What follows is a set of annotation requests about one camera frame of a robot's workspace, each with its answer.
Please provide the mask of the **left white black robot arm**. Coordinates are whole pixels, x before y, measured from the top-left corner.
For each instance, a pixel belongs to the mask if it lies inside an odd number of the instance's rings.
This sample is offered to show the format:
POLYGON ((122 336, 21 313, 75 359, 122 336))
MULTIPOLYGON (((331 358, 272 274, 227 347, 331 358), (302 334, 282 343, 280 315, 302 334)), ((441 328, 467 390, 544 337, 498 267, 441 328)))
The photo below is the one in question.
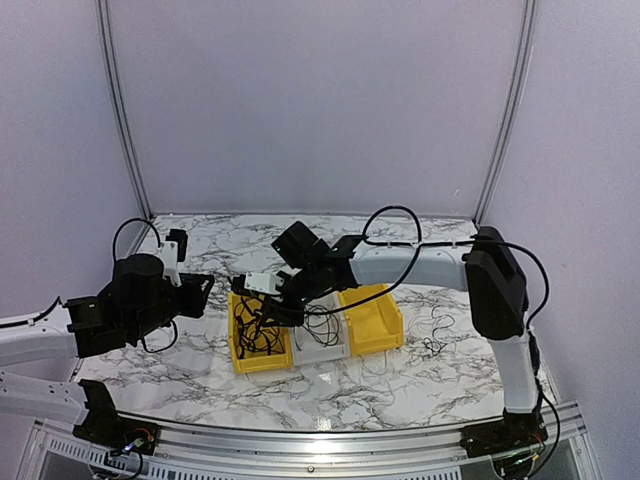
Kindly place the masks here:
POLYGON ((106 445, 125 438, 100 381, 47 381, 12 374, 10 366, 50 359, 86 359, 143 345, 152 332, 173 327, 178 317, 200 318, 215 279, 181 274, 149 254, 115 263, 111 281, 95 296, 56 299, 40 313, 1 321, 1 410, 80 426, 106 445))

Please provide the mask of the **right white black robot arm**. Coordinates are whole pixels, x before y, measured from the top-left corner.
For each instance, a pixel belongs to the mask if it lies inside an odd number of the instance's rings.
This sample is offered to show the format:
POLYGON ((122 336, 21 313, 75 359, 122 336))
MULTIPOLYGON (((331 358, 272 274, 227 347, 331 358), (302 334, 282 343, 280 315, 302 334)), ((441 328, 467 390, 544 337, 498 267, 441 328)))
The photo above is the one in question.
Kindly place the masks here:
POLYGON ((344 235, 328 245, 296 222, 272 244, 292 274, 253 273, 241 280, 265 302, 264 312, 282 326, 302 324, 307 304, 325 295, 383 284, 449 288, 469 296, 472 324, 494 353, 504 393, 504 415, 495 438, 515 448, 534 431, 542 388, 539 353, 531 324, 527 278, 514 254, 526 248, 507 242, 493 227, 468 240, 414 242, 372 240, 365 233, 344 235))

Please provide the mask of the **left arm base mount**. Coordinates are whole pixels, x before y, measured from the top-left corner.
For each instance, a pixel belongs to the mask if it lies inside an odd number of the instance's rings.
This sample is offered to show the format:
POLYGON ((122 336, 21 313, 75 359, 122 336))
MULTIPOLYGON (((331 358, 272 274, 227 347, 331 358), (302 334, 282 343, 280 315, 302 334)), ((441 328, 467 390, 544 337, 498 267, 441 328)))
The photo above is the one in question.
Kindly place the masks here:
POLYGON ((94 380, 82 379, 87 415, 73 427, 73 436, 111 450, 128 453, 136 449, 152 455, 160 428, 157 424, 121 416, 107 387, 94 380))

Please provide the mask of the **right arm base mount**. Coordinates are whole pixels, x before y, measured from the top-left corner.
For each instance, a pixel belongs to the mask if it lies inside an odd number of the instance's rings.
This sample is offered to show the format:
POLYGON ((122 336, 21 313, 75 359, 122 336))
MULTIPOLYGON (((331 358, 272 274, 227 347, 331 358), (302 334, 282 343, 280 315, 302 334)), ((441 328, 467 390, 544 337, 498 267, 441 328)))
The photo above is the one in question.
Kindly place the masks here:
POLYGON ((498 420, 463 427, 459 445, 469 458, 476 458, 540 445, 547 439, 540 409, 525 414, 504 410, 498 420))

